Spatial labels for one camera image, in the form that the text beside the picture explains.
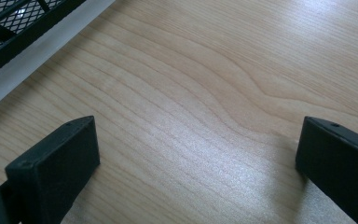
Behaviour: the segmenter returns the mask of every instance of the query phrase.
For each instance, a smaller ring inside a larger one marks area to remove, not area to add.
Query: wood grain
[[[352,223],[295,155],[306,115],[358,132],[358,1],[117,0],[0,103],[0,183],[87,115],[63,223]]]

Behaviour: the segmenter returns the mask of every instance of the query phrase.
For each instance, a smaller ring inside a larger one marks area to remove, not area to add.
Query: black wire rack
[[[0,0],[0,68],[85,0]]]

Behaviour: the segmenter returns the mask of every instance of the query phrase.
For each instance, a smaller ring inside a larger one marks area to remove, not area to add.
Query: wooden table
[[[358,132],[358,1],[117,0],[0,103],[0,184],[87,115],[63,223],[352,223],[295,155],[306,115]]]

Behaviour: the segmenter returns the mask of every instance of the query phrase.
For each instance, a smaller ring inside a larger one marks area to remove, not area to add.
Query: metal mesh grate
[[[19,0],[0,0],[0,12],[18,1]],[[60,2],[61,0],[47,0],[46,4],[49,8],[54,8]],[[39,3],[36,0],[32,0],[28,4],[13,12],[11,15],[2,19],[0,21],[0,25],[14,32],[15,34],[18,34],[27,26],[31,25],[34,21],[40,18],[44,13],[45,11],[39,5]]]

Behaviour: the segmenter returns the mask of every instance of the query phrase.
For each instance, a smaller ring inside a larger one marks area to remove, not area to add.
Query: light wood surface
[[[0,183],[87,115],[63,223],[352,223],[295,155],[306,115],[358,132],[358,1],[117,0],[0,103]]]

